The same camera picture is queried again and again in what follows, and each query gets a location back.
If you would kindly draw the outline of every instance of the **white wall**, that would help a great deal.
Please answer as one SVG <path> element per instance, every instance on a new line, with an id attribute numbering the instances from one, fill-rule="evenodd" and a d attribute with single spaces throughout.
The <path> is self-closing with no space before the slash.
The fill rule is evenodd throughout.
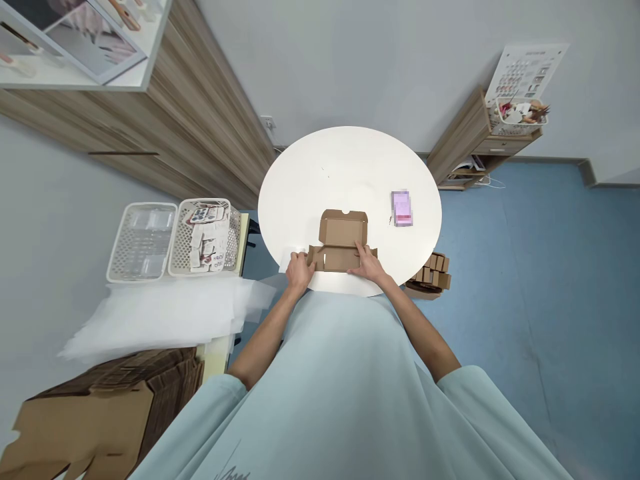
<path id="1" fill-rule="evenodd" d="M 593 173 L 599 181 L 640 183 L 637 172 L 640 168 L 640 127 L 621 125 L 618 132 L 601 143 L 595 158 L 601 160 L 592 162 Z"/>
<path id="2" fill-rule="evenodd" d="M 56 358 L 106 294 L 124 207 L 176 201 L 0 117 L 0 451 L 20 404 L 86 368 Z"/>
<path id="3" fill-rule="evenodd" d="M 571 47 L 543 96 L 550 125 L 522 155 L 589 157 L 605 181 L 625 160 L 594 154 L 620 128 L 640 131 L 637 0 L 198 4 L 278 144 L 361 125 L 430 151 L 504 45 L 556 41 Z"/>

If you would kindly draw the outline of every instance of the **light blue shirt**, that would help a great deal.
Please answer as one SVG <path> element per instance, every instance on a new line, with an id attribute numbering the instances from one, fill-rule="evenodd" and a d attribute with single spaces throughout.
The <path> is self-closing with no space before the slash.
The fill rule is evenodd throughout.
<path id="1" fill-rule="evenodd" d="M 571 478 L 483 370 L 435 384 L 386 300 L 316 292 L 256 386 L 211 378 L 130 479 L 249 476 Z"/>

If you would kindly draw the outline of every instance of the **person's left hand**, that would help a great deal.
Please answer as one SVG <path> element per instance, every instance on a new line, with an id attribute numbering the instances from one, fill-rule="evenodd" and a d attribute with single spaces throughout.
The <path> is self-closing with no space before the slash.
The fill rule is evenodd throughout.
<path id="1" fill-rule="evenodd" d="M 287 280 L 289 280 L 289 288 L 298 296 L 307 289 L 311 277 L 315 272 L 315 262 L 307 266 L 307 254 L 291 252 L 291 260 L 287 267 Z"/>

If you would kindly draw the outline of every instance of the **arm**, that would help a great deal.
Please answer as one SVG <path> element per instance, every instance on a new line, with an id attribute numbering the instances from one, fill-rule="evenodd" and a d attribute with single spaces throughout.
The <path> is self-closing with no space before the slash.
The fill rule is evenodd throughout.
<path id="1" fill-rule="evenodd" d="M 438 382 L 446 374 L 460 368 L 460 362 L 447 342 L 384 271 L 379 260 L 371 254 L 369 246 L 362 247 L 358 242 L 356 246 L 360 254 L 360 268 L 349 270 L 347 273 L 371 280 L 381 288 L 395 308 L 413 348 L 431 372 L 433 380 Z"/>
<path id="2" fill-rule="evenodd" d="M 250 390 L 269 368 L 280 348 L 289 316 L 311 281 L 315 262 L 307 266 L 306 256 L 306 253 L 291 254 L 287 268 L 289 285 L 227 371 L 229 375 L 244 383 L 247 390 Z"/>

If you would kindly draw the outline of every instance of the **shirt sleeve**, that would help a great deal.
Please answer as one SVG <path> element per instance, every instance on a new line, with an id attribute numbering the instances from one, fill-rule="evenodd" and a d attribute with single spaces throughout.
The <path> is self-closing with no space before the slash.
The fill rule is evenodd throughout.
<path id="1" fill-rule="evenodd" d="M 571 480 L 480 367 L 454 370 L 440 379 L 437 386 L 514 478 Z"/>
<path id="2" fill-rule="evenodd" d="M 202 385 L 129 480 L 187 479 L 198 468 L 247 394 L 231 375 L 216 375 Z"/>

